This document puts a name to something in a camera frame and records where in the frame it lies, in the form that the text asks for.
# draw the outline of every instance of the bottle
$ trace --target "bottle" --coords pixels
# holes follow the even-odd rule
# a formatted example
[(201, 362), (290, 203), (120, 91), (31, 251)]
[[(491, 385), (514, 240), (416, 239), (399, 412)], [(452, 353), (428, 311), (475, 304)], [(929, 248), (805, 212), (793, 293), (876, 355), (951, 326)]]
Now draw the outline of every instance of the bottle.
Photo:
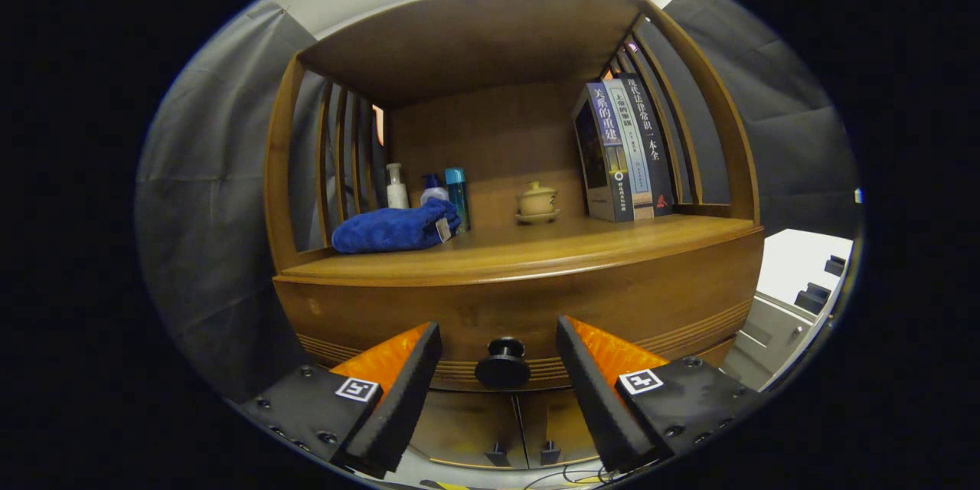
[(388, 208), (408, 208), (409, 192), (402, 183), (401, 162), (389, 162), (388, 169)]
[(426, 180), (426, 190), (423, 192), (421, 204), (426, 204), (426, 201), (430, 197), (445, 201), (449, 200), (449, 192), (446, 191), (446, 188), (439, 185), (439, 176), (437, 173), (430, 172), (423, 176), (423, 180)]
[(466, 203), (466, 174), (458, 166), (446, 169), (446, 187), (449, 189), (449, 201), (456, 207), (459, 214), (459, 228), (456, 233), (462, 234), (469, 230), (469, 205)]

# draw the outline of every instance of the blue bottle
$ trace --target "blue bottle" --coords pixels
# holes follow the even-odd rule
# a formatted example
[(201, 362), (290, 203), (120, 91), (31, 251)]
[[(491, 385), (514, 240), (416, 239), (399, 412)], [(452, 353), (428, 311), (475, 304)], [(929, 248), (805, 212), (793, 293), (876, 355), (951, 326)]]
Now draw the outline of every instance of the blue bottle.
[(449, 201), (456, 207), (459, 214), (459, 228), (456, 233), (462, 234), (469, 230), (469, 205), (466, 203), (466, 174), (458, 166), (446, 169), (446, 190)]

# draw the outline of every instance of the blue towel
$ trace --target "blue towel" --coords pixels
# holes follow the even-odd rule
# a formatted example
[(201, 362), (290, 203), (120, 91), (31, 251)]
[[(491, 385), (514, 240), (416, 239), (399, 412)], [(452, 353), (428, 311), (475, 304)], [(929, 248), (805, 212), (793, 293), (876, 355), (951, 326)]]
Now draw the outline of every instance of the blue towel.
[(340, 224), (330, 242), (339, 253), (428, 249), (442, 243), (435, 229), (440, 218), (449, 222), (452, 235), (456, 235), (456, 207), (450, 201), (430, 197), (421, 208), (379, 208), (358, 214)]

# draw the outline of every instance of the shelf top panel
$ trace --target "shelf top panel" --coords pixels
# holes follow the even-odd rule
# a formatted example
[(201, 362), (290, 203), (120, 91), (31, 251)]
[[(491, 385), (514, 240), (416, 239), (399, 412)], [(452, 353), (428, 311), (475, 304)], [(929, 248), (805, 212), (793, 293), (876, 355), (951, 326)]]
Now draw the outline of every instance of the shelf top panel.
[(300, 60), (383, 109), (480, 88), (596, 78), (642, 0), (417, 0), (344, 27)]
[(283, 281), (357, 287), (492, 283), (601, 270), (677, 255), (762, 228), (751, 220), (672, 214), (635, 222), (587, 217), (479, 230), (426, 250), (335, 255), (283, 270)]

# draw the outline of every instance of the stack of books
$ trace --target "stack of books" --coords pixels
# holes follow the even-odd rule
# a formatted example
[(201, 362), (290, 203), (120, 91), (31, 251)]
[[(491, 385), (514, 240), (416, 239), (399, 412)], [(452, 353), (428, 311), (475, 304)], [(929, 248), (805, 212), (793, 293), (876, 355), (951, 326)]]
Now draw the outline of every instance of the stack of books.
[(586, 84), (573, 123), (589, 217), (623, 222), (673, 212), (664, 121), (637, 75)]

